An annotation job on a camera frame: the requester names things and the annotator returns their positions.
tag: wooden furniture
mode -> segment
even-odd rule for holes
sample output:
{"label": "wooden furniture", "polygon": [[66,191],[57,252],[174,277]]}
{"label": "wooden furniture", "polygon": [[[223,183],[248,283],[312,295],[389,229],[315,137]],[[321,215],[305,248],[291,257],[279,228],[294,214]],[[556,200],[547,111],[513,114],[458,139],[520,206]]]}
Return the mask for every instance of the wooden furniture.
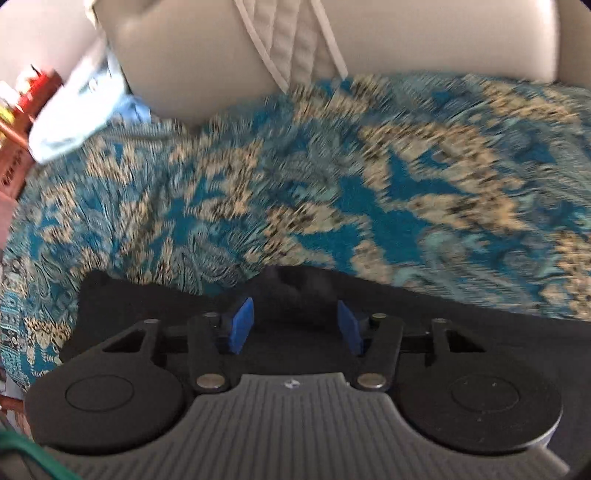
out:
{"label": "wooden furniture", "polygon": [[17,398],[0,395],[0,408],[3,411],[12,410],[15,413],[24,413],[24,403]]}
{"label": "wooden furniture", "polygon": [[6,136],[0,148],[0,249],[6,246],[17,198],[35,163],[28,150],[29,131],[35,117],[62,84],[58,73],[52,72],[49,77],[49,81],[30,97],[24,110],[15,113],[12,125],[0,119],[0,132]]}

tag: gray plastic surface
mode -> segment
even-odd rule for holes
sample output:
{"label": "gray plastic surface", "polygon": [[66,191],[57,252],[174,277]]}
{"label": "gray plastic surface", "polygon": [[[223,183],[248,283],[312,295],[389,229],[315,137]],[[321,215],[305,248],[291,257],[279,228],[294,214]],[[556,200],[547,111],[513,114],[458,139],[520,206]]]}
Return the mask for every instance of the gray plastic surface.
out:
{"label": "gray plastic surface", "polygon": [[229,392],[198,397],[170,432],[136,450],[50,452],[85,480],[553,480],[568,472],[541,446],[499,457],[443,448],[416,433],[386,394],[354,390],[342,374],[244,375]]}

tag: blue paisley fabric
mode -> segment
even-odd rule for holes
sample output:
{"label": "blue paisley fabric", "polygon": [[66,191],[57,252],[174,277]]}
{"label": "blue paisley fabric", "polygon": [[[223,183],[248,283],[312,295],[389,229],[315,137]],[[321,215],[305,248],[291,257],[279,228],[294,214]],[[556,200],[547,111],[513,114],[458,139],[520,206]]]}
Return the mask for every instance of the blue paisley fabric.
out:
{"label": "blue paisley fabric", "polygon": [[591,320],[591,93],[475,75],[354,77],[220,114],[112,125],[39,169],[4,253],[2,360],[59,363],[93,269],[215,294],[311,264]]}

